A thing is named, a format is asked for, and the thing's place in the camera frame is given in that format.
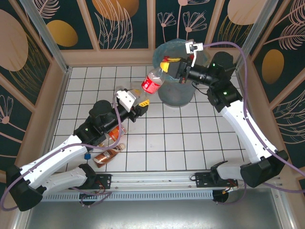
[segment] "brown bottle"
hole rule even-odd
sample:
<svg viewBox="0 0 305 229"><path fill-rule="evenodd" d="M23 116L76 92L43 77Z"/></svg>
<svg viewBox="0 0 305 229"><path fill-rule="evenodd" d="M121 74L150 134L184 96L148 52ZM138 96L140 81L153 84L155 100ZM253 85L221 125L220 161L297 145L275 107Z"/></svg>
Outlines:
<svg viewBox="0 0 305 229"><path fill-rule="evenodd" d="M111 159L113 159L119 152L125 149L125 144L121 143L118 144L113 149L108 149L101 154L97 155L93 161L97 165L98 168L102 167L103 165L107 164Z"/></svg>

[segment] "metal sheet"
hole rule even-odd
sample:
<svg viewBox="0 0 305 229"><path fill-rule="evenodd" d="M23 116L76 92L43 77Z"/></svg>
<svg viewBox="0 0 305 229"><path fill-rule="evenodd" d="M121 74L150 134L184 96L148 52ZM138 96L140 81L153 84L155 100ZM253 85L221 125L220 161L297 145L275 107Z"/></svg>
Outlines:
<svg viewBox="0 0 305 229"><path fill-rule="evenodd" d="M235 192L230 199L240 193ZM280 229L269 189L250 189L238 205L211 200L107 201L89 209L76 202L43 202L27 229Z"/></svg>

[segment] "dark green wallpaper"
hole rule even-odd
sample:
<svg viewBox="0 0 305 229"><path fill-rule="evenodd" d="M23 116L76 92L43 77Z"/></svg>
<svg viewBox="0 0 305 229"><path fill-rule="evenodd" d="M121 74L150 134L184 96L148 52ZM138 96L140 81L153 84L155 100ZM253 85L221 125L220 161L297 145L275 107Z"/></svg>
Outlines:
<svg viewBox="0 0 305 229"><path fill-rule="evenodd" d="M0 182L0 198L2 197L6 184Z"/></svg>
<svg viewBox="0 0 305 229"><path fill-rule="evenodd" d="M100 49L147 49L146 0L86 0Z"/></svg>
<svg viewBox="0 0 305 229"><path fill-rule="evenodd" d="M0 86L0 170L14 164L31 111Z"/></svg>
<svg viewBox="0 0 305 229"><path fill-rule="evenodd" d="M36 104L49 61L8 1L0 1L0 73Z"/></svg>
<svg viewBox="0 0 305 229"><path fill-rule="evenodd" d="M93 49L77 0L35 0L61 50Z"/></svg>
<svg viewBox="0 0 305 229"><path fill-rule="evenodd" d="M305 68L305 6L289 2L254 59L269 102Z"/></svg>
<svg viewBox="0 0 305 229"><path fill-rule="evenodd" d="M305 81L273 110L273 114L292 164L305 167Z"/></svg>
<svg viewBox="0 0 305 229"><path fill-rule="evenodd" d="M267 24L265 25L264 29L262 30L262 32L261 32L261 34L259 35L258 39L256 40L255 44L253 45L253 48L252 48L251 51L250 51L250 55L252 55L253 52L255 51L255 49L256 49L258 43L261 41L261 37L264 35L264 33L266 32L266 30L268 29L268 27L269 27L271 21L272 21L273 18L275 17L275 15L276 15L276 13L277 13L277 11L278 11L278 9L280 8L280 6L281 6L282 3L283 3L283 0L278 0L275 10L274 10L273 13L271 14L271 16L270 16L270 18L269 18Z"/></svg>
<svg viewBox="0 0 305 229"><path fill-rule="evenodd" d="M179 1L156 0L156 48L176 38L205 41L215 1L188 1L187 5L183 1L180 3L181 5Z"/></svg>
<svg viewBox="0 0 305 229"><path fill-rule="evenodd" d="M225 0L213 37L213 42L244 44L265 1ZM218 45L211 48L231 47Z"/></svg>

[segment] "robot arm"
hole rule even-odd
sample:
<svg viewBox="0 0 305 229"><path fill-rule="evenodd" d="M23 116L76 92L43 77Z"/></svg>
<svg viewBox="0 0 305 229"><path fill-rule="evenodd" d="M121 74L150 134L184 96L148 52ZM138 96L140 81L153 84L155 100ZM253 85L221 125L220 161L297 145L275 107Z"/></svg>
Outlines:
<svg viewBox="0 0 305 229"><path fill-rule="evenodd" d="M160 67L173 78L179 79L180 83L191 80L196 84L209 86L207 91L209 102L230 123L249 155L250 163L246 165L227 161L214 165L210 172L212 180L217 183L219 179L240 179L244 180L250 187L256 187L277 176L284 167L284 163L271 155L259 142L245 119L243 98L230 81L235 70L233 56L226 52L218 52L213 57L209 67L206 68L194 64L196 52L202 51L203 45L190 41L185 46L188 54L194 54L192 60L190 58L167 58L160 64ZM277 151L250 114L247 118L257 134L264 139L268 148L287 161L287 153L284 150Z"/></svg>
<svg viewBox="0 0 305 229"><path fill-rule="evenodd" d="M122 90L117 92L117 108L121 122L127 118L135 122L139 116L146 113L148 104L133 106L135 100L136 96L130 91ZM106 139L106 134L117 125L118 118L112 105L105 100L98 101L89 111L89 117L86 121L74 130L73 135L69 136L60 146L21 168L17 166L9 167L6 171L7 186L35 164L64 146L81 143L97 146ZM88 151L89 149L85 146L72 146L62 150L46 159L36 169L17 182L10 189L10 194L20 211L26 211L34 207L42 200L43 196L60 190L70 187L90 188L95 182L96 174L88 164L82 164L71 171L53 175L54 172L69 161L79 155L84 155Z"/></svg>

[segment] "red bottle label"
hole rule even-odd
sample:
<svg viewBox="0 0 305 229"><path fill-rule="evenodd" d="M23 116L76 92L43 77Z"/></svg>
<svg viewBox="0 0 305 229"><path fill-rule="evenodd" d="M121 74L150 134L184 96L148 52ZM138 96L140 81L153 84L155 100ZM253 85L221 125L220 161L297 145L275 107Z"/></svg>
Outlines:
<svg viewBox="0 0 305 229"><path fill-rule="evenodd" d="M142 88L149 94L155 94L155 92L161 87L161 85L154 83L148 76L142 83Z"/></svg>

